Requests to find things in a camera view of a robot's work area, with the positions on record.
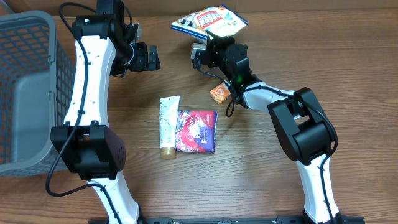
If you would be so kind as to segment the orange cream snack bag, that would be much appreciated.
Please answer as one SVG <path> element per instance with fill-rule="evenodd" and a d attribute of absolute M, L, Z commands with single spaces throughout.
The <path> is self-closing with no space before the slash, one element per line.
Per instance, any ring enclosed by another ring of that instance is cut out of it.
<path fill-rule="evenodd" d="M 171 23 L 171 29 L 190 35 L 206 44 L 209 32 L 220 37 L 231 37 L 247 25 L 247 20 L 225 5 L 221 5 L 184 16 Z"/>

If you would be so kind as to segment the orange white sticker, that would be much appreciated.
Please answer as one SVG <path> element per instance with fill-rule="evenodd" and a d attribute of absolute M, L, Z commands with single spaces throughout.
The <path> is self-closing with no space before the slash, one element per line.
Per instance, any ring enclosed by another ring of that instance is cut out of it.
<path fill-rule="evenodd" d="M 210 90 L 209 94 L 218 105 L 223 104 L 231 96 L 228 86 L 225 83 L 221 83 Z"/>

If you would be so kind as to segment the white tube gold cap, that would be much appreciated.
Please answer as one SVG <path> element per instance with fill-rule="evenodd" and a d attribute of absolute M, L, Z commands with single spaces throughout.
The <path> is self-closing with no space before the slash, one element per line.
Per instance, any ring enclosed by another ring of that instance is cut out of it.
<path fill-rule="evenodd" d="M 180 96 L 170 96 L 159 100 L 160 157 L 175 159 L 177 156 L 176 128 Z"/>

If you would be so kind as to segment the red purple tissue pack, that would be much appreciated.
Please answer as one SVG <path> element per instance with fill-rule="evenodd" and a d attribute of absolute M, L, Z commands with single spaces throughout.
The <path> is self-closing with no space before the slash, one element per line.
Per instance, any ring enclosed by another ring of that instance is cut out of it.
<path fill-rule="evenodd" d="M 179 111 L 177 152 L 214 153 L 218 114 L 214 110 Z"/>

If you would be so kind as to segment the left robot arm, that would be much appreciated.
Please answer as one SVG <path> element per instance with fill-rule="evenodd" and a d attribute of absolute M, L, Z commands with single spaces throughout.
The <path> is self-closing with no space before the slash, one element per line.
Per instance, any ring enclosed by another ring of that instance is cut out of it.
<path fill-rule="evenodd" d="M 64 122 L 50 132 L 57 161 L 95 190 L 108 223 L 144 223 L 123 174 L 124 142 L 109 127 L 108 92 L 111 77 L 158 70 L 157 47 L 139 41 L 139 24 L 118 0 L 98 1 L 67 28 L 75 39 L 76 70 Z"/>

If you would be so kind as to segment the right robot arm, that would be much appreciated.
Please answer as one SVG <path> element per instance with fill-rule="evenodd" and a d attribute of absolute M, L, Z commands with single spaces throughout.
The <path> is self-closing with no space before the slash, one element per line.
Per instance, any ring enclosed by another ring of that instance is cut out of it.
<path fill-rule="evenodd" d="M 193 44 L 193 67 L 217 67 L 225 75 L 235 105 L 260 110 L 271 117 L 280 146 L 298 167 L 305 196 L 303 216 L 307 223 L 337 223 L 339 209 L 333 197 L 330 159 L 336 151 L 336 130 L 309 88 L 286 91 L 267 85 L 252 73 L 248 48 L 232 37 L 209 38 Z"/>

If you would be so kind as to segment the dark grey plastic basket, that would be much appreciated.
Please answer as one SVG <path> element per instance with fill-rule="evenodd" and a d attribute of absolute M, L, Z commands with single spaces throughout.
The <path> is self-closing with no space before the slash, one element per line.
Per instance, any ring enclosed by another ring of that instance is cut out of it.
<path fill-rule="evenodd" d="M 58 156 L 50 131 L 63 124 L 74 77 L 52 16 L 1 16 L 1 176 L 49 171 Z"/>

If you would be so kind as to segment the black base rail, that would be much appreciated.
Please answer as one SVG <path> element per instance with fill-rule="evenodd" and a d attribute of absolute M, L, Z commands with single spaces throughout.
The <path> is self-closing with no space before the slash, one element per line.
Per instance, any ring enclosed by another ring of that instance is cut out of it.
<path fill-rule="evenodd" d="M 107 220 L 89 220 L 89 224 L 105 224 Z M 281 216 L 276 218 L 242 218 L 242 219 L 173 219 L 173 218 L 146 218 L 148 224 L 304 224 L 310 223 L 300 216 Z M 348 217 L 340 215 L 334 223 L 365 224 L 363 217 Z"/>

